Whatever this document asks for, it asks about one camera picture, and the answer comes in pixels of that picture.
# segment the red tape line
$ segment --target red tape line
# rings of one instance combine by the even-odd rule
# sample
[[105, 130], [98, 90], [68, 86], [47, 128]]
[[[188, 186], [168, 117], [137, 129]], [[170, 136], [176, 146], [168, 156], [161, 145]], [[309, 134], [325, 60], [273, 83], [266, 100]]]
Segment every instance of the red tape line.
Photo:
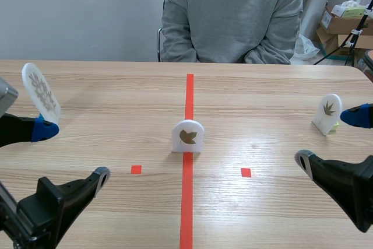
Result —
[[[185, 119], [194, 115], [194, 75], [186, 77]], [[182, 161], [180, 249], [193, 249], [193, 153], [184, 153]]]

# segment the leaf picture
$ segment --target leaf picture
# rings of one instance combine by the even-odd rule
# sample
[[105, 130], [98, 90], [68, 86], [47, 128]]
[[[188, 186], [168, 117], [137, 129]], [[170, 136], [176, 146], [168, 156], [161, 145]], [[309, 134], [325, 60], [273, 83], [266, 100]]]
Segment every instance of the leaf picture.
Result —
[[37, 97], [43, 103], [45, 109], [47, 109], [48, 112], [55, 112], [56, 104], [52, 97], [52, 91], [48, 91], [47, 85], [42, 79], [39, 79], [36, 73], [30, 74], [29, 78], [31, 80], [31, 85], [35, 88]]
[[196, 142], [193, 140], [196, 138], [196, 136], [197, 132], [191, 132], [190, 134], [184, 130], [180, 132], [180, 139], [186, 144], [196, 144]]
[[326, 105], [324, 105], [324, 112], [325, 112], [326, 115], [332, 116], [333, 113], [335, 113], [335, 111], [332, 111], [333, 110], [333, 105], [334, 105], [334, 103], [332, 103], [329, 106], [329, 102], [328, 101], [326, 102]]

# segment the wood grain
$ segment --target wood grain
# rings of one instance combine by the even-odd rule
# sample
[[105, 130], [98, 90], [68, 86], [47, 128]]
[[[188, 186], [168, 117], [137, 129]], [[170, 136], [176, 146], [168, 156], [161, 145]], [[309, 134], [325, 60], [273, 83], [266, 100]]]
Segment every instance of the wood grain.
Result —
[[[37, 116], [24, 89], [25, 61], [0, 61], [19, 91], [10, 112]], [[59, 245], [68, 248], [175, 249], [180, 238], [182, 155], [171, 131], [184, 118], [187, 73], [195, 74], [195, 119], [205, 148], [195, 155], [195, 249], [371, 248], [344, 212], [294, 161], [300, 149], [360, 162], [373, 132], [341, 124], [324, 137], [311, 124], [321, 98], [345, 108], [372, 102], [373, 86], [343, 66], [36, 61], [61, 107], [60, 134], [1, 149], [0, 179], [16, 199], [37, 179], [60, 184], [96, 167], [110, 181]], [[131, 165], [141, 164], [141, 176]], [[242, 178], [241, 168], [252, 169]], [[0, 234], [0, 249], [12, 248]]]

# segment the person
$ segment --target person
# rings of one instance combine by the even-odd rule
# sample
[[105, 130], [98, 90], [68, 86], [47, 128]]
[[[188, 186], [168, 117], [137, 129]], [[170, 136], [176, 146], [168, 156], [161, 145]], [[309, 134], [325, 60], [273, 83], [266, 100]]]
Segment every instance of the person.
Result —
[[302, 0], [164, 0], [161, 60], [290, 64]]

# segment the sweatshirt sleeve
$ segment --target sweatshirt sleeve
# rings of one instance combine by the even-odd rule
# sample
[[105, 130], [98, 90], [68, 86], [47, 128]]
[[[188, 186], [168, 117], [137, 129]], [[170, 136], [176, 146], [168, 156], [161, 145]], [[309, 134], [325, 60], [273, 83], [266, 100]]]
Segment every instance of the sweatshirt sleeve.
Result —
[[161, 60], [165, 62], [198, 62], [193, 48], [187, 14], [187, 0], [165, 0], [162, 17], [165, 36]]
[[279, 0], [262, 42], [245, 57], [248, 64], [290, 64], [302, 13], [302, 0]]

